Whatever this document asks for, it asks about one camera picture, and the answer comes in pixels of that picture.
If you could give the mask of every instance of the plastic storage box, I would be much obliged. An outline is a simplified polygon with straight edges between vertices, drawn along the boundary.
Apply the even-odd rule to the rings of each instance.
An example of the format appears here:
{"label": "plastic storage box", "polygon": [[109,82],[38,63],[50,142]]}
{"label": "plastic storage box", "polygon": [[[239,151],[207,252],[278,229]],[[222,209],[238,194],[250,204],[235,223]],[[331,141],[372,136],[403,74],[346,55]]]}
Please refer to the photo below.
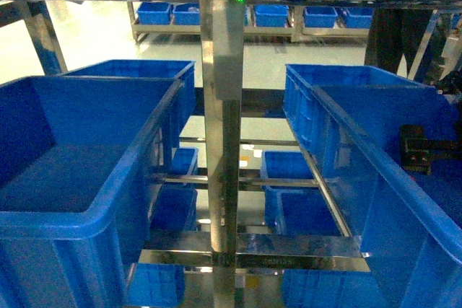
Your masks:
{"label": "plastic storage box", "polygon": [[173,9],[176,25],[200,25],[199,4],[187,3],[175,6]]}
{"label": "plastic storage box", "polygon": [[116,59],[73,70],[64,76],[158,77],[184,81],[185,87],[179,91],[178,101],[173,107],[173,112],[176,113],[173,131],[174,136],[178,137],[176,145],[178,145],[181,131],[196,107],[193,61]]}
{"label": "plastic storage box", "polygon": [[136,12],[141,25],[169,25],[172,9],[169,3],[141,3]]}
{"label": "plastic storage box", "polygon": [[285,27],[289,7],[286,5],[255,5],[255,22],[257,27]]}
{"label": "plastic storage box", "polygon": [[[194,230],[197,192],[165,186],[157,199],[151,227]],[[185,291],[184,266],[140,263],[128,291],[128,303],[148,307],[176,307]]]}
{"label": "plastic storage box", "polygon": [[319,189],[280,190],[276,233],[341,236]]}
{"label": "plastic storage box", "polygon": [[371,273],[286,270],[282,300],[287,308],[389,308]]}
{"label": "plastic storage box", "polygon": [[328,6],[309,6],[304,11],[305,26],[332,28],[337,20],[337,11]]}
{"label": "plastic storage box", "polygon": [[[180,147],[176,150],[172,161],[171,175],[197,175],[199,150],[194,147]],[[166,183],[174,188],[192,188],[192,183]]]}
{"label": "plastic storage box", "polygon": [[[319,191],[287,190],[278,196],[278,234],[340,236]],[[282,299],[288,308],[388,308],[371,273],[285,270]]]}
{"label": "plastic storage box", "polygon": [[318,120],[313,115],[311,89],[317,85],[422,86],[390,72],[371,66],[286,65],[284,112],[300,145],[311,148],[313,129]]}
{"label": "plastic storage box", "polygon": [[170,168],[179,88],[88,77],[0,87],[2,307],[125,304],[162,182],[144,173]]}
{"label": "plastic storage box", "polygon": [[[262,178],[300,178],[312,180],[313,174],[308,168],[303,155],[299,151],[264,151],[261,160],[260,176]],[[274,226],[278,214],[277,196],[287,187],[272,187],[264,185],[265,192],[265,223]],[[317,188],[295,188],[297,191],[313,192]]]}
{"label": "plastic storage box", "polygon": [[455,140],[456,108],[432,88],[316,87],[313,96],[313,154],[390,307],[462,307],[462,162],[435,161],[431,175],[398,164],[402,125]]}
{"label": "plastic storage box", "polygon": [[347,28],[369,28],[374,9],[369,7],[350,7],[338,11]]}

